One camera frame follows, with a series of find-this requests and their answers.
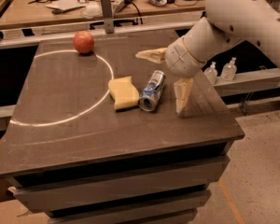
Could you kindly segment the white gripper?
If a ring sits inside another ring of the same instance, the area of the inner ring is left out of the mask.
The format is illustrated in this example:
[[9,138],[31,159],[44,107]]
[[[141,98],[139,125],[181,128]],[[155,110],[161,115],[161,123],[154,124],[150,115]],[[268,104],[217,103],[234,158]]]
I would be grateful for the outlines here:
[[195,77],[205,64],[203,52],[191,45],[185,37],[179,37],[167,48],[139,51],[135,57],[153,63],[165,60],[168,69],[175,76],[182,77],[174,84],[176,112],[180,113],[189,100],[193,86],[191,77]]

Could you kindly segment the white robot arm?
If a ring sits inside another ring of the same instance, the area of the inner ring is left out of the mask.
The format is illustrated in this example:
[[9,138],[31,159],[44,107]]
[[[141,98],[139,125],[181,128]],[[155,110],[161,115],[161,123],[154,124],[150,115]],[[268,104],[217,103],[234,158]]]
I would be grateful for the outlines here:
[[166,48],[143,50],[138,58],[166,63],[175,83],[176,111],[186,106],[190,79],[206,62],[243,40],[280,69],[280,13],[266,0],[206,0],[206,15]]

